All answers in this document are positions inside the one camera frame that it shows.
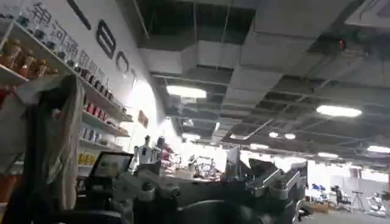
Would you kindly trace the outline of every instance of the wall shelf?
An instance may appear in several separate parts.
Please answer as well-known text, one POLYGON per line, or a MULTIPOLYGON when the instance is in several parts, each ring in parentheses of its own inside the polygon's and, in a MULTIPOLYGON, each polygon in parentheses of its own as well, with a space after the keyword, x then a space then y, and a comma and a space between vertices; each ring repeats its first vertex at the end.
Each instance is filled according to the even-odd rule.
POLYGON ((110 148, 106 145, 102 145, 98 142, 92 142, 92 141, 88 141, 85 139, 80 139, 80 146, 83 148, 92 149, 92 150, 105 150, 105 151, 112 151, 113 150, 112 148, 110 148))
MULTIPOLYGON (((0 84, 3 85, 19 85, 24 82, 28 82, 29 80, 19 75, 15 71, 6 68, 3 65, 0 65, 0 84)), ((118 128, 112 127, 109 124, 106 124, 102 120, 94 117, 93 115, 83 112, 82 120, 84 123, 101 129, 102 131, 111 134, 116 137, 129 137, 129 135, 121 132, 118 128)))
POLYGON ((0 64, 0 84, 19 85, 27 81, 29 80, 0 64))
POLYGON ((12 29, 9 38, 16 38, 20 40, 21 45, 26 49, 31 49, 37 58, 45 59, 53 68, 57 68, 60 74, 76 75, 83 84, 85 94, 88 100, 98 107, 102 108, 112 118, 118 121, 132 122, 131 116, 124 114, 119 105, 111 102, 101 93, 99 93, 91 84, 79 76, 73 68, 69 67, 63 60, 59 59, 51 50, 44 44, 39 42, 32 34, 26 31, 20 24, 12 23, 12 29))
POLYGON ((116 137, 130 137, 128 134, 121 132, 118 128, 112 127, 86 111, 83 111, 83 122, 116 137))

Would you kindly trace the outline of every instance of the wall sign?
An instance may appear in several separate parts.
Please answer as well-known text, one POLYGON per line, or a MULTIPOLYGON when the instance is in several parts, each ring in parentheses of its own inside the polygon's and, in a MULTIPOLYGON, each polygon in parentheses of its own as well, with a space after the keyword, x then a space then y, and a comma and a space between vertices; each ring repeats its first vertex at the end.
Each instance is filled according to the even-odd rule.
MULTIPOLYGON (((74 13, 77 15, 77 17, 81 20, 81 22, 84 24, 85 28, 88 30, 91 30, 91 24, 88 21, 88 19, 85 17, 84 13, 81 11, 81 9, 77 6, 77 4, 74 2, 74 0, 67 0, 69 6, 73 9, 74 13)), ((100 19, 99 25, 97 26, 96 30, 96 41, 99 43, 100 47, 104 51, 104 53, 107 55, 109 59, 112 59, 116 50, 116 40, 113 34, 111 33, 110 28, 108 28, 107 23, 100 19)), ((115 57, 115 65, 116 68, 123 73, 128 73, 129 71, 129 61, 127 57, 125 56, 124 52, 119 50, 116 57, 115 57), (123 69, 121 67, 121 62, 126 64, 126 68, 123 69)))

